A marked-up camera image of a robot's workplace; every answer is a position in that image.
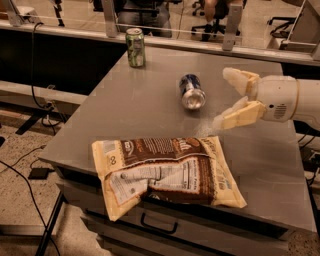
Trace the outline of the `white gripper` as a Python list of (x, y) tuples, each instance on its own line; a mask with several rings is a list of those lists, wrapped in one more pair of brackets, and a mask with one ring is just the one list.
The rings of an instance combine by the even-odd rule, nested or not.
[[(256, 73), (230, 67), (224, 68), (222, 75), (241, 96), (245, 97), (214, 118), (214, 129), (226, 130), (246, 126), (262, 117), (266, 121), (285, 122), (294, 114), (298, 98), (296, 79), (290, 76), (270, 75), (260, 80)], [(258, 101), (248, 100), (248, 97), (255, 99), (256, 95)]]

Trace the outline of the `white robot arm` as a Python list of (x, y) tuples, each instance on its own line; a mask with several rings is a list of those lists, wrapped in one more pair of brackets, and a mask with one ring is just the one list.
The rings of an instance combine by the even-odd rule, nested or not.
[(224, 68), (223, 78), (242, 96), (213, 120), (216, 130), (251, 125), (259, 119), (301, 121), (320, 129), (320, 81)]

